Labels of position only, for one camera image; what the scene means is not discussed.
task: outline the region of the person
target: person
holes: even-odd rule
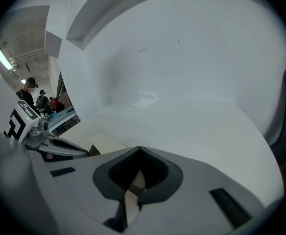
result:
[[[34,77],[29,77],[26,80],[26,83],[24,84],[23,88],[16,92],[16,95],[21,99],[27,102],[27,104],[38,114],[40,115],[40,112],[37,110],[38,104],[34,105],[33,97],[31,95],[31,91],[34,90],[34,88],[39,88],[37,83],[35,82]]]
[[[51,110],[49,106],[49,100],[46,96],[44,96],[46,93],[44,90],[40,90],[40,95],[36,100],[36,104],[38,105],[39,112],[47,115],[52,115],[53,111]]]

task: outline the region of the white table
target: white table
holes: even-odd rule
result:
[[[265,139],[235,105],[159,102],[146,109],[109,105],[61,137],[90,149],[105,135],[125,147],[146,146],[206,162],[250,190],[266,207],[284,194]]]
[[[52,132],[58,126],[62,125],[63,123],[75,116],[76,112],[72,106],[59,112],[56,116],[53,116],[52,119],[48,122],[49,132]]]

